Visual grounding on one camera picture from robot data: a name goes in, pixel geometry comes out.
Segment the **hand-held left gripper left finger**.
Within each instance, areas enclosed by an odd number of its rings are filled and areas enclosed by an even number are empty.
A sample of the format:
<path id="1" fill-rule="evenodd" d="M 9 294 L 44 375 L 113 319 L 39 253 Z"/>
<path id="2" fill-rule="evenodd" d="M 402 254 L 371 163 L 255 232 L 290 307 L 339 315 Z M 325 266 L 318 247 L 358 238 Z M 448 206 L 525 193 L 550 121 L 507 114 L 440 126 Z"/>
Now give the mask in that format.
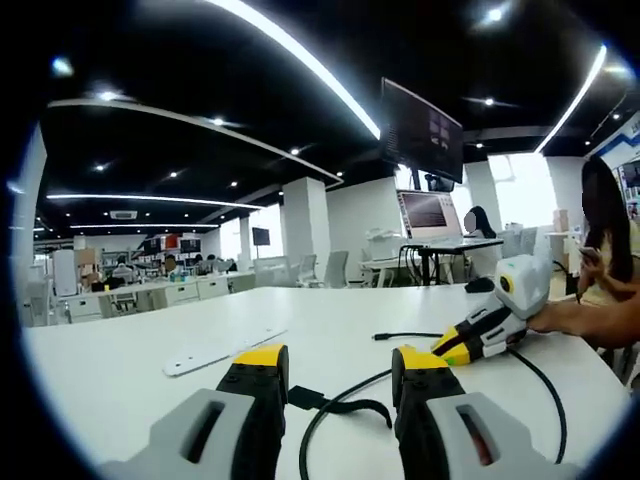
<path id="1" fill-rule="evenodd" d="M 216 389 L 200 389 L 156 421 L 147 445 L 100 466 L 103 479 L 273 479 L 288 403 L 284 344 L 238 356 Z"/>

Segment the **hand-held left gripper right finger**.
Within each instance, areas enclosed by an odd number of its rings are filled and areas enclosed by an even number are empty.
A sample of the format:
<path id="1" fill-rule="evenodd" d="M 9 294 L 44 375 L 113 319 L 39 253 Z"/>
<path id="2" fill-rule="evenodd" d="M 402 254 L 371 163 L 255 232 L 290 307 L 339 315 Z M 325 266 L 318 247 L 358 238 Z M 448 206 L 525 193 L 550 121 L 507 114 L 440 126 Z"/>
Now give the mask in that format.
<path id="1" fill-rule="evenodd" d="M 533 448 L 528 428 L 482 393 L 467 393 L 446 361 L 411 346 L 392 353 L 394 432 L 406 479 L 576 479 Z"/>

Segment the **person's right hand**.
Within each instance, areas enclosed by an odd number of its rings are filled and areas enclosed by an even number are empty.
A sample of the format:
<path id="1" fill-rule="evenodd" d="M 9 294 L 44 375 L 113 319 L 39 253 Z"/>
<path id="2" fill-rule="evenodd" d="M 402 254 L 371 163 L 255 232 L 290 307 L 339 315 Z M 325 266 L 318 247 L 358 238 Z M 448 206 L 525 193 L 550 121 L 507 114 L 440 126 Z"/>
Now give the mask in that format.
<path id="1" fill-rule="evenodd" d="M 549 302 L 527 320 L 527 327 L 537 333 L 570 333 L 575 307 L 576 304 L 569 302 Z"/>

